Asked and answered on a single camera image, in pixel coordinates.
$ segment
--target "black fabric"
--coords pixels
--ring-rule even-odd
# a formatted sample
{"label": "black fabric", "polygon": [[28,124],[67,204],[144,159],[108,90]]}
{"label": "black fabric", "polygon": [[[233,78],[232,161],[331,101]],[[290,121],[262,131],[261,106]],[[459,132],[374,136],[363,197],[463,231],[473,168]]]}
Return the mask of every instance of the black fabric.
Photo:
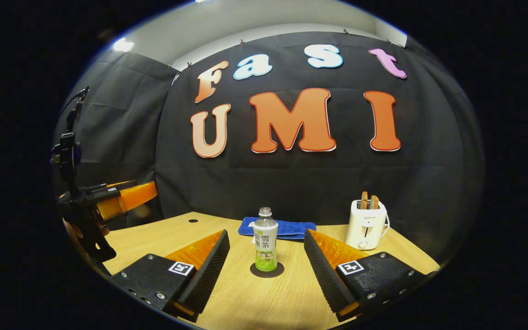
{"label": "black fabric", "polygon": [[[90,186],[138,180],[154,180],[154,151],[164,100],[177,71],[163,63],[135,53],[107,50],[92,60],[75,84],[71,96],[90,84],[81,115],[75,123],[76,140],[81,142],[82,159],[76,183]],[[60,140],[73,101],[61,113],[53,136]],[[55,194],[67,190],[58,171],[53,171]],[[130,212],[125,221],[109,222],[119,229],[163,218],[157,198],[148,203],[151,217]]]}
{"label": "black fabric", "polygon": [[[343,65],[316,69],[304,47],[333,44]],[[368,50],[381,48],[396,58],[405,80],[394,77]],[[266,54],[273,69],[266,75],[237,81],[237,63]],[[197,77],[228,61],[216,92],[195,104]],[[305,88],[331,92],[327,115],[332,152],[304,152],[295,146],[256,154],[255,108],[249,98],[275,92],[290,110]],[[160,117],[155,171],[165,217],[189,211],[241,220],[262,206],[287,221],[317,225],[346,224],[352,200],[362,190],[379,196],[391,225],[414,244],[444,263],[457,248],[475,217],[484,177],[478,125],[461,88],[448,73],[414,53],[363,36],[299,32],[271,36],[233,46],[194,63],[170,88]],[[364,92],[392,94],[397,152],[376,152],[372,107]],[[227,144],[213,159],[193,150],[190,118],[207,111],[205,141],[215,139],[214,107],[229,103]]]}

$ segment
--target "ridged rubber pad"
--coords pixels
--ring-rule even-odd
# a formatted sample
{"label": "ridged rubber pad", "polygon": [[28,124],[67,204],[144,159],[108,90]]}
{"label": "ridged rubber pad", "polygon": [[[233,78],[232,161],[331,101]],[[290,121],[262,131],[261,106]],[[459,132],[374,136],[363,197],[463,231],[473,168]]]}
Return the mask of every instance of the ridged rubber pad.
{"label": "ridged rubber pad", "polygon": [[321,291],[325,300],[333,313],[337,313],[356,302],[356,299],[350,293],[348,288],[340,280],[339,276],[333,270],[323,252],[315,242],[315,239],[308,230],[304,232],[304,250],[307,253],[308,260],[311,263],[317,282],[321,286]]}
{"label": "ridged rubber pad", "polygon": [[223,230],[201,269],[197,271],[195,277],[193,277],[185,290],[182,291],[182,294],[177,300],[178,303],[195,313],[203,313],[205,305],[207,305],[207,301],[220,275],[221,268],[223,268],[226,262],[228,252],[229,237],[227,230]]}

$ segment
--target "orange letter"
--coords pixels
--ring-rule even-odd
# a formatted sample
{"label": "orange letter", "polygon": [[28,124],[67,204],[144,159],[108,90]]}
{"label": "orange letter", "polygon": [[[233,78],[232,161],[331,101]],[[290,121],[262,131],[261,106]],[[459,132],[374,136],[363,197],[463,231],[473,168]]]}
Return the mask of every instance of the orange letter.
{"label": "orange letter", "polygon": [[211,87],[211,83],[220,82],[221,70],[226,69],[228,65],[228,61],[225,60],[199,75],[197,78],[199,80],[199,95],[195,98],[195,103],[199,103],[213,95],[215,88]]}
{"label": "orange letter", "polygon": [[271,127],[285,150],[291,150],[301,125],[299,148],[306,152],[335,149],[336,142],[329,135],[327,121],[327,99],[330,96],[327,89],[307,88],[301,92],[291,112],[272,92],[252,96],[250,104],[256,107],[256,142],[252,144],[252,151],[272,153],[276,150]]}
{"label": "orange letter", "polygon": [[365,92],[364,98],[372,104],[374,111],[374,138],[370,147],[377,152],[395,152],[401,148],[401,141],[396,138],[392,105],[394,96],[384,92]]}
{"label": "orange letter", "polygon": [[213,158],[224,151],[227,142],[227,113],[230,109],[231,105],[222,104],[216,106],[212,111],[215,116],[215,142],[213,144],[205,142],[207,111],[195,113],[191,117],[192,146],[195,148],[197,155],[203,158]]}

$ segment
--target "bottle label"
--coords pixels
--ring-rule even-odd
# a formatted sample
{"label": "bottle label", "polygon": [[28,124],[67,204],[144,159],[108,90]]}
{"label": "bottle label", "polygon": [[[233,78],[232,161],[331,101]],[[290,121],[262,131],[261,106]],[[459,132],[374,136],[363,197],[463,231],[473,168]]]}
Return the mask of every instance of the bottle label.
{"label": "bottle label", "polygon": [[278,227],[254,227],[256,243],[256,268],[259,271],[273,271],[276,269],[276,232]]}

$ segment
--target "black coaster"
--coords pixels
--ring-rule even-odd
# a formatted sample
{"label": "black coaster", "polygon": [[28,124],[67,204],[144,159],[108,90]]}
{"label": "black coaster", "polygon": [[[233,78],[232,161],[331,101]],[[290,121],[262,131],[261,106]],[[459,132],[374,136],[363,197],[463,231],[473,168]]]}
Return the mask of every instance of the black coaster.
{"label": "black coaster", "polygon": [[276,269],[273,271],[259,271],[256,268],[256,264],[254,263],[250,266],[250,271],[252,272],[252,274],[258,277],[270,278],[270,277],[277,277],[281,275],[285,271],[285,266],[281,263],[278,263],[278,265],[276,266]]}

